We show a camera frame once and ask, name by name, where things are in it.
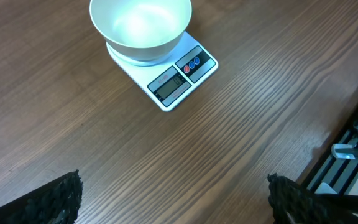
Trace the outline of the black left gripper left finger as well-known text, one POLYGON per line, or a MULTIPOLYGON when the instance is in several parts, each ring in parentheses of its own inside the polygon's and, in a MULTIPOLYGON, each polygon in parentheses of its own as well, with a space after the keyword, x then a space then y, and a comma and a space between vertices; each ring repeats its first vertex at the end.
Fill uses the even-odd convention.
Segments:
POLYGON ((74 223, 83 193, 79 171, 69 172, 0 207, 0 223, 74 223))

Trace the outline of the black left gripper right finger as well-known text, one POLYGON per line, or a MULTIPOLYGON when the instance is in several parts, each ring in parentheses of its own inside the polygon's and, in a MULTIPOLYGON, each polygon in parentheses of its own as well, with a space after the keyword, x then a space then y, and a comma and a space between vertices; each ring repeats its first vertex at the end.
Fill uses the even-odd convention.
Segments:
POLYGON ((277 174, 267 180, 275 223, 358 223, 358 195, 314 194, 277 174))

